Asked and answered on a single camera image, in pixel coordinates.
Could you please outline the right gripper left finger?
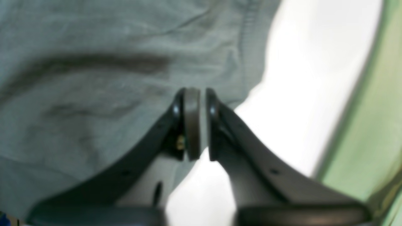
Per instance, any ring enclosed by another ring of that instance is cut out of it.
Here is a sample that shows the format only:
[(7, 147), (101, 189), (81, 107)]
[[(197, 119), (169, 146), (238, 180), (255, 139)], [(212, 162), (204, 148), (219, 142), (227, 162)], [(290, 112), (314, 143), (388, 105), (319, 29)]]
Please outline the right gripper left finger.
[(182, 88), (128, 153), (89, 180), (39, 202), (32, 226), (165, 226), (169, 195), (200, 158), (200, 91)]

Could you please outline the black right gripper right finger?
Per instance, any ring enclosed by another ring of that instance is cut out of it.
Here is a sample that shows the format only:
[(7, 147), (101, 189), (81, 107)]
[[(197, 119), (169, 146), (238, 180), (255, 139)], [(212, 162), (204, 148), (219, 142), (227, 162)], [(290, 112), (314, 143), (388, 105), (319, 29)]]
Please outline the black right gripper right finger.
[(213, 89), (206, 90), (209, 157), (229, 176), (236, 226), (371, 226), (361, 202), (318, 183), (271, 152)]

